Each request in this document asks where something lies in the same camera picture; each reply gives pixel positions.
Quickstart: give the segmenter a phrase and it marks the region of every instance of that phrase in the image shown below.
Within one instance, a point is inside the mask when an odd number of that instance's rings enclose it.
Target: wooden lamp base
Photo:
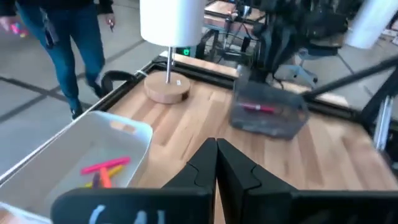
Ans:
[[[189,96],[190,80],[172,72],[170,83],[166,83],[166,72],[154,72],[144,80],[146,95],[155,102],[164,104],[179,103]]]

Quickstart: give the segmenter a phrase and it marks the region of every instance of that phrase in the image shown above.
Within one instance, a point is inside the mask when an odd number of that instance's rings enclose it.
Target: blue jeans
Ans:
[[[45,47],[40,9],[25,5],[17,7],[30,33],[35,35]],[[70,37],[75,41],[85,63],[87,84],[96,85],[95,81],[105,63],[96,8],[94,4],[91,4],[81,9],[47,11],[47,14],[60,42],[52,49],[46,48],[46,51],[55,65],[63,94],[67,97],[70,107],[77,109],[80,106],[79,89]]]

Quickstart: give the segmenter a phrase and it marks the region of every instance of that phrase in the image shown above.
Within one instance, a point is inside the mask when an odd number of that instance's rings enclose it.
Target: white plastic bin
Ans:
[[[59,195],[93,179],[94,174],[81,175],[82,168],[129,156],[130,163],[112,178],[113,187],[127,187],[145,171],[152,135],[146,123],[90,112],[0,186],[0,202],[49,217]]]

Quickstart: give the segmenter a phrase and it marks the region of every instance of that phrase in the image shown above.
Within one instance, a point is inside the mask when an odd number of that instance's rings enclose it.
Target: white cylinder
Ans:
[[[205,0],[140,0],[142,38],[166,47],[199,44],[205,5]]]
[[[367,0],[355,17],[345,43],[370,49],[398,10],[398,0]]]

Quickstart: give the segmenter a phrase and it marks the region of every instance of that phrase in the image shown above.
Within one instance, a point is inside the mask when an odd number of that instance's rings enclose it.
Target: wooden tabletop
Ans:
[[[233,11],[234,7],[235,7],[235,4],[230,3],[230,2],[215,1],[212,4],[208,5],[205,8],[205,10],[228,15],[231,13],[231,11]],[[256,19],[260,18],[262,15],[264,15],[263,12],[259,11],[258,9],[253,9],[252,13],[250,14],[250,16],[248,16],[247,19],[256,20]],[[216,17],[216,16],[205,15],[205,24],[215,26],[215,27],[224,28],[225,27],[225,19]],[[248,31],[251,33],[253,30],[253,26],[249,25],[249,24],[245,24],[245,26],[248,29]],[[231,26],[231,30],[236,32],[239,29],[239,27],[240,27],[240,30],[239,30],[240,32],[246,33],[245,28],[243,26],[241,26],[240,22],[234,22]]]
[[[236,76],[233,68],[183,55],[176,55],[175,59]],[[306,90],[288,83],[285,88],[297,92]],[[325,94],[320,98],[347,104],[340,96]],[[394,175],[360,125],[311,114],[293,140],[273,139],[232,128],[228,123],[230,101],[229,90],[195,81],[192,81],[190,97],[177,105],[162,105],[148,99],[143,82],[127,93],[109,112],[143,121],[154,129],[147,170],[131,187],[162,187],[206,138],[216,137],[227,139],[252,160],[298,189],[398,189]],[[17,223],[7,217],[0,223]],[[224,223],[219,194],[216,195],[215,223]]]

